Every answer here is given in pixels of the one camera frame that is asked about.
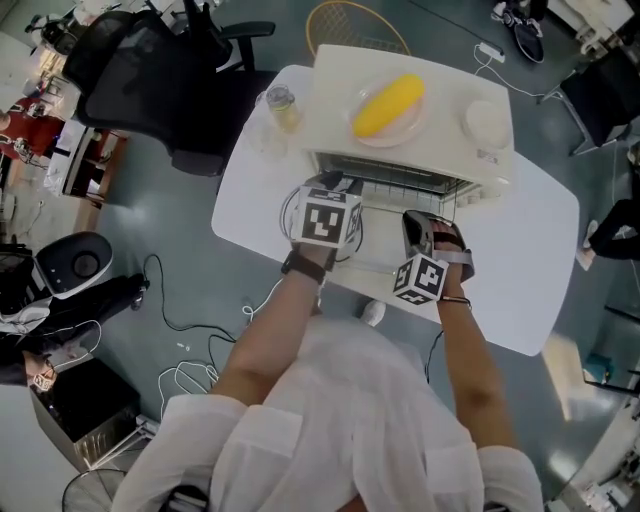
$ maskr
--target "bracelet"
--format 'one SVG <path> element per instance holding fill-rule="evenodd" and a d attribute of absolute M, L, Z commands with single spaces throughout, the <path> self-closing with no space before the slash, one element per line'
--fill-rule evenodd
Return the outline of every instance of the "bracelet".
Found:
<path fill-rule="evenodd" d="M 442 301 L 442 302 L 458 302 L 460 304 L 466 304 L 467 306 L 469 306 L 469 309 L 473 309 L 471 307 L 471 301 L 469 299 L 467 299 L 466 297 L 447 297 L 446 295 L 443 295 L 442 297 L 440 297 L 440 301 Z"/>

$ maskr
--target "white shirt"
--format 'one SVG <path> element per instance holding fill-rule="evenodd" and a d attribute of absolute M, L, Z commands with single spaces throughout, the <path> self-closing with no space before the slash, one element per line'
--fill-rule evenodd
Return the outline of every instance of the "white shirt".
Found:
<path fill-rule="evenodd" d="M 542 511 L 529 459 L 477 450 L 418 361 L 360 321 L 314 317 L 263 405 L 171 399 L 112 511 L 157 511 L 193 475 L 216 512 L 330 512 L 357 494 L 369 512 Z"/>

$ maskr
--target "black office chair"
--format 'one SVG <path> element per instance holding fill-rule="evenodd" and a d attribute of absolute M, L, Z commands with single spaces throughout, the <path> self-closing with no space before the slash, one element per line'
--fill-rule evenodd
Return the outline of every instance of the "black office chair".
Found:
<path fill-rule="evenodd" d="M 585 70 L 574 71 L 547 93 L 562 99 L 584 140 L 570 155 L 582 155 L 624 140 L 640 115 L 640 74 L 622 48 L 615 48 Z M 591 141 L 592 147 L 584 149 Z"/>
<path fill-rule="evenodd" d="M 218 30 L 204 17 L 206 8 L 200 12 L 192 0 L 185 7 L 191 19 L 182 35 L 151 11 L 101 15 L 67 58 L 63 75 L 80 89 L 76 116 L 83 124 L 149 135 L 166 146 L 177 169 L 216 176 L 256 97 L 276 75 L 254 70 L 251 48 L 252 37 L 271 35 L 275 25 Z M 230 39 L 238 40 L 243 60 L 217 73 L 230 55 L 230 43 L 219 42 Z M 245 70 L 236 71 L 242 65 Z"/>

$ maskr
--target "wristwatch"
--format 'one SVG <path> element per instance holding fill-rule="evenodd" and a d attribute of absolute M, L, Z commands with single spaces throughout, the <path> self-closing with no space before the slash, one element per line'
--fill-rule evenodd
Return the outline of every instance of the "wristwatch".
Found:
<path fill-rule="evenodd" d="M 305 276 L 318 281 L 318 284 L 322 286 L 324 282 L 324 276 L 327 271 L 322 268 L 317 263 L 314 263 L 311 260 L 308 260 L 302 254 L 300 254 L 297 250 L 293 249 L 287 259 L 282 264 L 282 273 L 288 274 L 291 270 L 296 270 Z"/>

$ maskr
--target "glass jar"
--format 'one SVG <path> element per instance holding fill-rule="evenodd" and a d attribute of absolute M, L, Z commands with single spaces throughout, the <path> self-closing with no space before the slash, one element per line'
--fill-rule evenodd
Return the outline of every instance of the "glass jar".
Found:
<path fill-rule="evenodd" d="M 301 116 L 296 98 L 286 85 L 274 85 L 267 91 L 267 105 L 283 132 L 293 133 L 296 130 Z"/>

